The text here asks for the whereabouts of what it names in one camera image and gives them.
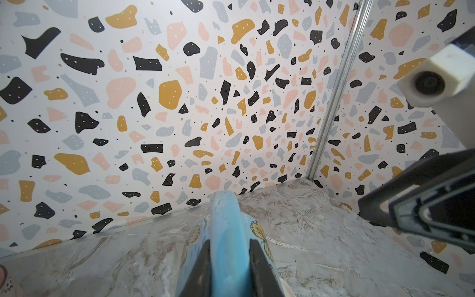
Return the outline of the blue glazed mug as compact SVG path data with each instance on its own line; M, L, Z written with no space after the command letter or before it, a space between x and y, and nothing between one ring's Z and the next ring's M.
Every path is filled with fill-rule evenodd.
M205 241L210 240L211 297L254 297L250 240L257 240L283 291L270 245L262 225L241 212L231 191L219 191L210 199L210 214L192 226L185 241L178 272L179 296Z

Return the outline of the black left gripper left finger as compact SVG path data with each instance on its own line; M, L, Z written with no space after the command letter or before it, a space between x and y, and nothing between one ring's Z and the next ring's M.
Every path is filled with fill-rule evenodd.
M179 297L210 297L211 269L210 240L207 240L200 250Z

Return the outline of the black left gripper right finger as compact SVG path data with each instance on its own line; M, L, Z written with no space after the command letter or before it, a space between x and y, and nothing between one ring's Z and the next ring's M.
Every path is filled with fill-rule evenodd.
M273 273L273 269L267 261L267 256L257 240L250 240L249 256L254 296L284 297L278 280Z

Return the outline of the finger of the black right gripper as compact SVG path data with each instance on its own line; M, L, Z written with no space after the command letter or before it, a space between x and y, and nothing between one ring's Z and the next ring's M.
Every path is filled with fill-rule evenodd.
M421 159L358 202L377 225L475 248L475 151Z

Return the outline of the pink mug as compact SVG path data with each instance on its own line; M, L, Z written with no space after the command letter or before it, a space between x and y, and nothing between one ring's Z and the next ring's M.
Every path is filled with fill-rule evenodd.
M15 297L16 286L9 275L7 268L1 265L0 268L1 297Z

